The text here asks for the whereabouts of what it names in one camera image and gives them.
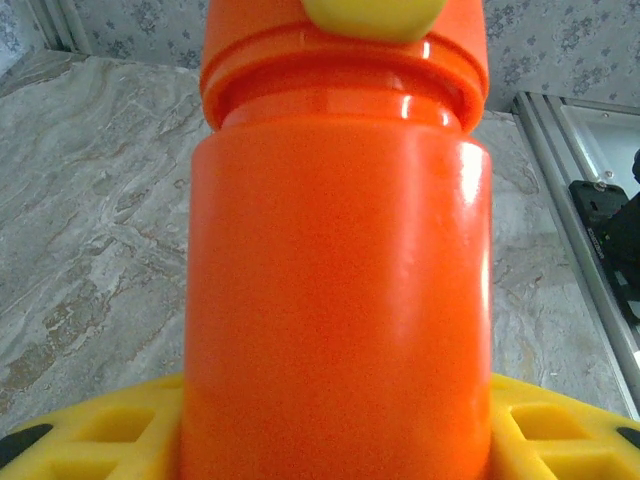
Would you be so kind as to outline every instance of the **orange plastic cylinder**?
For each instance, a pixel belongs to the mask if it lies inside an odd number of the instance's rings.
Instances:
[[[486,479],[481,2],[446,7],[475,15],[460,44],[450,23],[406,46],[301,8],[212,4],[181,478]]]

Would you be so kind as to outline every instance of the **marble surface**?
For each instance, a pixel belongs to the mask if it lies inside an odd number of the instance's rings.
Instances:
[[[0,434],[182,368],[194,72],[37,54],[0,90]],[[494,368],[625,413],[509,116],[493,154]]]
[[[628,415],[513,117],[473,136],[493,159],[493,370]]]

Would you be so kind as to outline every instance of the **yellow knob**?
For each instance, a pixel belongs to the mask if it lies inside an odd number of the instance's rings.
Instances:
[[[420,40],[433,26],[447,0],[302,0],[320,29],[393,43]]]

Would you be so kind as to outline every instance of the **yellow plastic base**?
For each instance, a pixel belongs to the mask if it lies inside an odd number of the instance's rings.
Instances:
[[[499,375],[492,380],[495,480],[640,480],[627,418]],[[0,480],[177,480],[182,376],[89,400],[23,425],[51,424]]]

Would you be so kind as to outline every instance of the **floral wallpaper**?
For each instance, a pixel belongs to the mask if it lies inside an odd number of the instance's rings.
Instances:
[[[0,77],[23,55],[44,46],[39,27],[22,0],[0,0]]]
[[[74,0],[74,4],[92,49],[83,53],[200,66],[209,0]]]
[[[208,0],[73,1],[86,53],[199,66]],[[488,107],[507,109],[519,90],[640,106],[640,0],[484,2]]]
[[[485,0],[492,89],[640,106],[640,0]]]

